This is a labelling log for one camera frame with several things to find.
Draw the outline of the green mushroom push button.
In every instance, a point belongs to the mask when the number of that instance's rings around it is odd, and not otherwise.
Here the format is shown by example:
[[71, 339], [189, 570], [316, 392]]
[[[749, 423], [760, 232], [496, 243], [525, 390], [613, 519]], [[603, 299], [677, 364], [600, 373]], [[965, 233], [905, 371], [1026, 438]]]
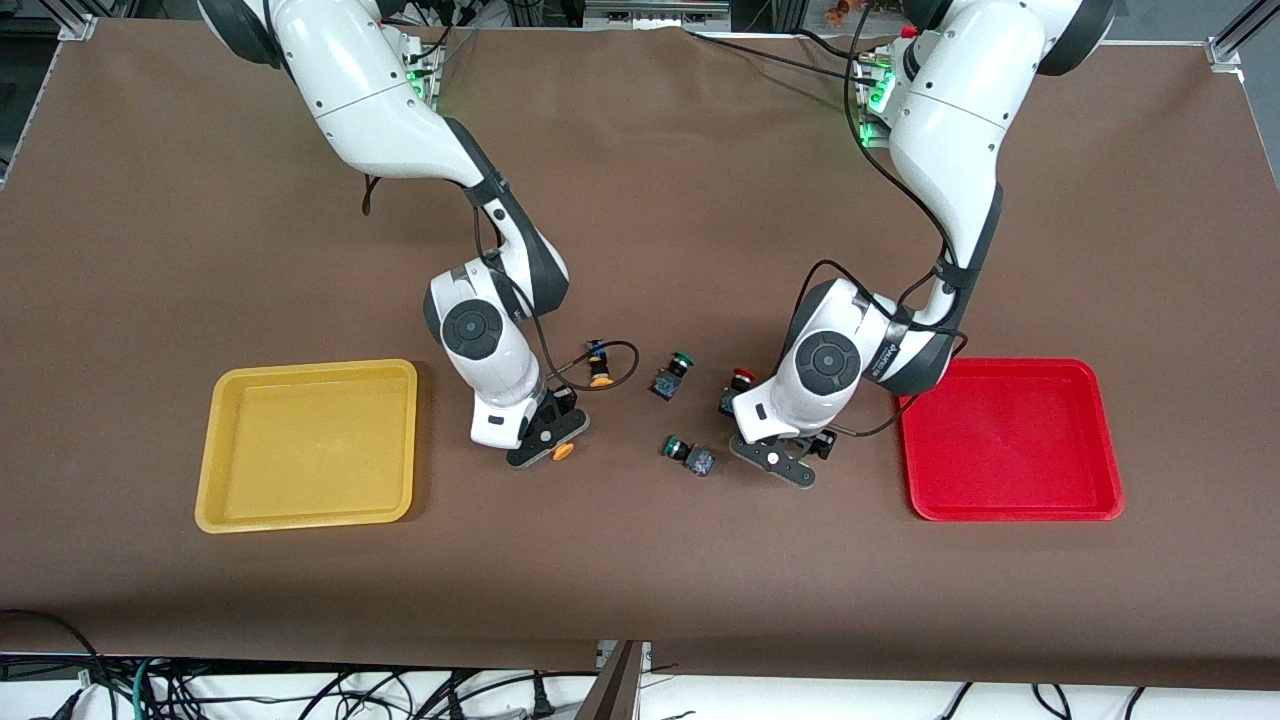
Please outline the green mushroom push button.
[[650, 392], [664, 401], [671, 401], [678, 392], [694, 360], [682, 352], [673, 352], [669, 361], [657, 374], [650, 384]]
[[716, 465], [716, 455], [699, 445], [690, 445], [677, 436], [669, 436], [663, 447], [662, 455], [676, 462], [696, 477], [708, 477]]

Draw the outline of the aluminium corner profile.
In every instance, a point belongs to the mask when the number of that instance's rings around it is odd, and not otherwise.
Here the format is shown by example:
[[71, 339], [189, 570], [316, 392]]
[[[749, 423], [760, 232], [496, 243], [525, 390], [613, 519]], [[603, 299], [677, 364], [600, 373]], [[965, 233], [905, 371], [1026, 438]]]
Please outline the aluminium corner profile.
[[1215, 36], [1206, 40], [1206, 55], [1215, 73], [1234, 72], [1240, 65], [1240, 51], [1276, 19], [1280, 0], [1249, 0], [1247, 5]]

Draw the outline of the red plastic tray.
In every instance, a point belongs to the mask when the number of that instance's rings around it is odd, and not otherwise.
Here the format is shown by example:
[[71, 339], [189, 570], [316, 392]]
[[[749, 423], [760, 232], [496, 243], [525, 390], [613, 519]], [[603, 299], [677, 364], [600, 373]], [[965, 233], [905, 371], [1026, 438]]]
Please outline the red plastic tray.
[[1078, 359], [955, 360], [900, 423], [928, 521], [1111, 521], [1125, 506], [1094, 370]]

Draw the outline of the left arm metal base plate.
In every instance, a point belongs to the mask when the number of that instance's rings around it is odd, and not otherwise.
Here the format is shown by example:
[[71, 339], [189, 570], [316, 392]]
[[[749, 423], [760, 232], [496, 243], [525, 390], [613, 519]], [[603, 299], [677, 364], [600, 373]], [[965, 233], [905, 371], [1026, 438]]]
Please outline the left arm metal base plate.
[[859, 142], [865, 149], [887, 149], [891, 132], [890, 101], [899, 86], [893, 45], [886, 44], [859, 53], [852, 74], [858, 82], [855, 117], [859, 124]]

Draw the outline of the aluminium frame bracket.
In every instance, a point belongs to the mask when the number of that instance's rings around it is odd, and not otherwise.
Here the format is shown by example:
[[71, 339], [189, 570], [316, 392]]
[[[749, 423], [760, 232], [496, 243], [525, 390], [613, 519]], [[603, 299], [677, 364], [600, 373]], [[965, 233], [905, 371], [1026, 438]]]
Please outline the aluminium frame bracket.
[[[614, 653], [614, 651], [618, 647], [620, 647], [620, 642], [618, 641], [598, 641], [596, 642], [595, 669], [596, 669], [598, 673], [603, 673], [604, 671], [605, 665], [611, 660], [611, 656]], [[643, 674], [650, 673], [652, 669], [653, 669], [652, 643], [648, 642], [648, 641], [641, 642], [640, 643], [640, 650], [641, 650], [641, 661], [640, 661], [641, 673]]]

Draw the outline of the brown table cover sheet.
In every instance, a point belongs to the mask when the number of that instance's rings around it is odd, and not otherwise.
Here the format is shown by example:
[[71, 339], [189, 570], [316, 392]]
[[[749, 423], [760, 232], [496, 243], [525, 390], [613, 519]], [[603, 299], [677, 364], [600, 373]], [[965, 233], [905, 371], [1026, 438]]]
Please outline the brown table cover sheet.
[[[724, 454], [724, 378], [769, 370], [814, 261], [897, 293], [937, 252], [835, 79], [671, 29], [488, 31], [448, 72], [570, 265], [557, 355], [643, 352], [577, 452], [513, 470], [468, 437], [421, 309], [474, 254], [454, 186], [387, 181], [362, 217], [283, 73], [198, 22], [104, 22], [0, 191], [0, 609], [104, 653], [577, 669], [634, 638], [681, 673], [1280, 688], [1280, 192], [1202, 49], [1037, 79], [998, 155], [965, 355], [1092, 366], [1125, 496], [1094, 523], [922, 520], [891, 430], [812, 489]], [[430, 393], [403, 519], [198, 529], [224, 373], [380, 357]]]

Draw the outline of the yellow plastic tray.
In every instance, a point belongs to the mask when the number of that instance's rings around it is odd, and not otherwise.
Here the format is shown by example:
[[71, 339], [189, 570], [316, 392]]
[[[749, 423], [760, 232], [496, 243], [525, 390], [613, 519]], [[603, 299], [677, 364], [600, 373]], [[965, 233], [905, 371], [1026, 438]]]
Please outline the yellow plastic tray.
[[234, 369], [215, 384], [195, 521], [209, 534], [383, 524], [413, 500], [402, 359]]

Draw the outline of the red mushroom push button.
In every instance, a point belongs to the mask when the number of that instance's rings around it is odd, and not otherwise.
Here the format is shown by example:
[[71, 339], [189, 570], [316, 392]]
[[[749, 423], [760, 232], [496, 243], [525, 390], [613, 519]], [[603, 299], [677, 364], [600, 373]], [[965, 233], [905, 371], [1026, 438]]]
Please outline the red mushroom push button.
[[746, 368], [735, 368], [732, 377], [722, 389], [718, 402], [719, 414], [730, 418], [735, 416], [733, 400], [741, 393], [750, 391], [755, 384], [755, 375]]

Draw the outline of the dark table strut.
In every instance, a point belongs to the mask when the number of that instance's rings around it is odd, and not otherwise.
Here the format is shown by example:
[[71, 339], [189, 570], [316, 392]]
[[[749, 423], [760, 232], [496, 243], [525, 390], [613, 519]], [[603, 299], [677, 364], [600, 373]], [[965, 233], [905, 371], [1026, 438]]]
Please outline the dark table strut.
[[620, 641], [603, 673], [591, 684], [573, 720], [635, 720], [643, 673], [643, 641]]

